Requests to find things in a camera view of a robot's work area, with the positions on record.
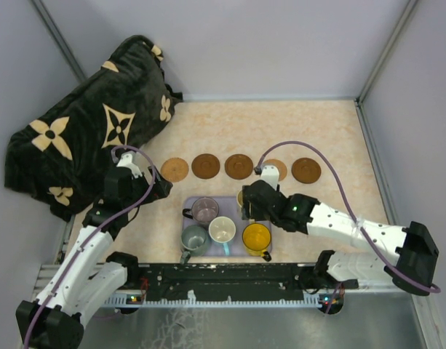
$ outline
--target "purple mug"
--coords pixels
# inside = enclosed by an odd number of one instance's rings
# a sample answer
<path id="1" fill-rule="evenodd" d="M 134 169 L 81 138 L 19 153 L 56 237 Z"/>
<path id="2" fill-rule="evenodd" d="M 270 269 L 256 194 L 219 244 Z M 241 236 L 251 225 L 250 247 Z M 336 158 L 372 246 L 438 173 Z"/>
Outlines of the purple mug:
<path id="1" fill-rule="evenodd" d="M 195 220 L 201 225 L 210 225 L 220 211 L 218 203 L 212 198 L 199 198 L 192 205 L 191 209 L 183 209 L 184 217 Z"/>

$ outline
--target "wooden coaster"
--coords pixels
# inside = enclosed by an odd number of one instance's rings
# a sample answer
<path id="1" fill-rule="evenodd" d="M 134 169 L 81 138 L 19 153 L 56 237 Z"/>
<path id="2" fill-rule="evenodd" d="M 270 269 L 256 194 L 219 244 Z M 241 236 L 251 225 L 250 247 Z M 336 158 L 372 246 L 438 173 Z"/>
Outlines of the wooden coaster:
<path id="1" fill-rule="evenodd" d="M 312 184 L 322 175 L 322 168 L 313 159 L 300 158 L 292 165 L 292 175 L 301 183 Z"/>
<path id="2" fill-rule="evenodd" d="M 287 167 L 284 165 L 284 162 L 278 159 L 269 159 L 265 160 L 263 164 L 270 164 L 276 166 L 279 171 L 279 181 L 283 180 L 287 176 Z"/>
<path id="3" fill-rule="evenodd" d="M 253 162 L 247 155 L 234 154 L 226 160 L 224 169 L 230 178 L 243 180 L 252 173 Z"/>
<path id="4" fill-rule="evenodd" d="M 198 178 L 208 180 L 220 171 L 220 161 L 212 154 L 200 154 L 192 161 L 192 172 Z"/>
<path id="5" fill-rule="evenodd" d="M 168 159 L 162 166 L 161 174 L 166 180 L 172 183 L 180 182 L 187 177 L 187 162 L 181 158 Z"/>

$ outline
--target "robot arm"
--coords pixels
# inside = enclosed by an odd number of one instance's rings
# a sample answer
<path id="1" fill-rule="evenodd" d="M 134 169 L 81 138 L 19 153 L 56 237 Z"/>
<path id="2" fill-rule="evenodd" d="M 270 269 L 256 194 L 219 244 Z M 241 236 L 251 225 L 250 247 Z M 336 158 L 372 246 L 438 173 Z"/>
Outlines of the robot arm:
<path id="1" fill-rule="evenodd" d="M 367 220 L 355 223 L 348 214 L 316 198 L 303 194 L 284 196 L 279 191 L 278 177 L 276 167 L 265 166 L 261 180 L 243 187 L 242 212 L 245 219 L 270 220 L 289 232 L 334 238 L 367 251 L 361 254 L 323 251 L 317 265 L 323 265 L 324 271 L 337 281 L 351 278 L 384 280 L 389 275 L 396 286 L 406 292 L 429 294 L 402 280 L 374 253 L 369 253 L 374 250 L 360 231 L 361 227 L 365 228 L 381 254 L 398 271 L 430 287 L 439 251 L 424 225 L 411 222 L 406 228 Z"/>
<path id="2" fill-rule="evenodd" d="M 168 197 L 170 193 L 172 184 L 155 171 L 155 183 L 141 204 Z M 133 163 L 132 153 L 123 154 L 117 166 L 105 176 L 103 195 L 86 214 L 76 243 L 53 279 L 34 302 L 22 301 L 16 310 L 24 339 L 36 312 L 44 305 L 31 331 L 32 348 L 77 348 L 85 326 L 105 300 L 119 287 L 137 281 L 137 257 L 120 252 L 110 255 L 100 271 L 90 278 L 98 260 L 112 245 L 121 228 L 129 223 L 127 214 L 104 225 L 96 234 L 92 233 L 143 197 L 148 187 L 143 173 Z"/>

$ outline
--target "mug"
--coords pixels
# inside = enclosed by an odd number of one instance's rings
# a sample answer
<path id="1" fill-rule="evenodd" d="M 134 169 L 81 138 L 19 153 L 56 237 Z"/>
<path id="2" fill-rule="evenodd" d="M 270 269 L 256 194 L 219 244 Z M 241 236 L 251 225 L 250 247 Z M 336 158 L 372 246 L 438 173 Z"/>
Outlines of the mug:
<path id="1" fill-rule="evenodd" d="M 248 225 L 242 233 L 242 241 L 245 250 L 251 256 L 260 256 L 266 262 L 271 260 L 271 255 L 267 250 L 271 243 L 271 233 L 265 225 L 260 223 Z"/>
<path id="2" fill-rule="evenodd" d="M 191 209 L 183 209 L 182 214 L 186 218 L 208 226 L 218 216 L 219 211 L 218 203 L 212 198 L 199 198 Z"/>
<path id="3" fill-rule="evenodd" d="M 208 233 L 214 242 L 223 245 L 224 254 L 230 256 L 231 250 L 229 249 L 229 243 L 236 235 L 236 225 L 234 222 L 228 217 L 216 217 L 211 221 Z"/>
<path id="4" fill-rule="evenodd" d="M 210 244 L 210 237 L 204 228 L 198 225 L 189 225 L 180 234 L 180 247 L 182 249 L 180 264 L 186 264 L 191 256 L 203 256 Z"/>
<path id="5" fill-rule="evenodd" d="M 242 190 L 237 193 L 236 200 L 237 200 L 237 213 L 239 214 L 239 217 L 242 217 L 242 205 L 243 205 Z"/>

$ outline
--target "metal floor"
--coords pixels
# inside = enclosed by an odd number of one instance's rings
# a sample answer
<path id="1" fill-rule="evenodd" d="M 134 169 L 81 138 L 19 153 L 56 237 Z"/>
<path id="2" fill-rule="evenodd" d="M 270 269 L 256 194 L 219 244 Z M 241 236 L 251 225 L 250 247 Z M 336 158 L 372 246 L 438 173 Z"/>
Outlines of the metal floor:
<path id="1" fill-rule="evenodd" d="M 347 294 L 343 310 L 335 316 L 294 308 L 141 309 L 129 316 L 92 319 L 80 348 L 419 349 L 426 345 L 411 296 L 388 293 Z"/>

